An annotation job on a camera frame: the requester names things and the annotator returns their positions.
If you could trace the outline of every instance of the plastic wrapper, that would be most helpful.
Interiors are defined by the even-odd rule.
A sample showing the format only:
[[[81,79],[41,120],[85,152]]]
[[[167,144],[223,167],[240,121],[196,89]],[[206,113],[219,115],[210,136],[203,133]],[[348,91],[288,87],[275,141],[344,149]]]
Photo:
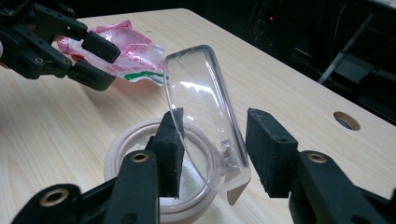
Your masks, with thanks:
[[[117,77],[136,82],[149,79],[163,84],[163,48],[133,30],[130,21],[98,26],[91,31],[115,44],[121,51],[114,63],[108,63],[81,47],[82,41],[68,37],[58,41],[59,49],[73,58],[85,60],[93,66]]]

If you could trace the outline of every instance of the wooden table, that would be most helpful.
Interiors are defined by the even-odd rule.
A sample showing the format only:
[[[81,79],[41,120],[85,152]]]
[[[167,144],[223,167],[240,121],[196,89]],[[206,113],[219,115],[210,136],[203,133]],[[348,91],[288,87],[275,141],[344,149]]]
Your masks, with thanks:
[[[166,54],[207,44],[216,52],[243,135],[247,110],[271,113],[299,150],[328,154],[350,179],[389,198],[396,187],[396,127],[350,103],[243,40],[185,9],[81,20],[89,27],[130,20]],[[73,183],[82,191],[104,181],[104,159],[118,134],[168,110],[164,89],[118,79],[93,91],[53,76],[27,80],[1,68],[0,223],[9,223],[38,191]],[[333,116],[347,113],[351,131]],[[234,207],[218,195],[197,223],[291,223],[288,200],[269,199],[252,180]]]

